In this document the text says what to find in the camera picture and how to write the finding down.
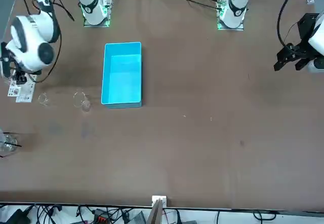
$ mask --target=brown table surface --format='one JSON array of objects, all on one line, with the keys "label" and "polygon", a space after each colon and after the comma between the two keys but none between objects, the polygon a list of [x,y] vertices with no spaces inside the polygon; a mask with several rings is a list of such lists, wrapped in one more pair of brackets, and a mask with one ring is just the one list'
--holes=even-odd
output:
[{"label": "brown table surface", "polygon": [[[117,0],[110,28],[83,28],[77,0],[62,1],[75,22],[55,7],[62,51],[33,102],[0,85],[0,125],[23,145],[1,159],[0,200],[323,210],[324,76],[273,71],[284,0],[251,0],[244,32],[218,31],[214,10],[184,0]],[[312,10],[290,0],[282,36]],[[24,14],[16,0],[10,21]],[[138,109],[100,102],[104,45],[119,42],[142,43]],[[88,114],[73,107],[76,89]]]}]

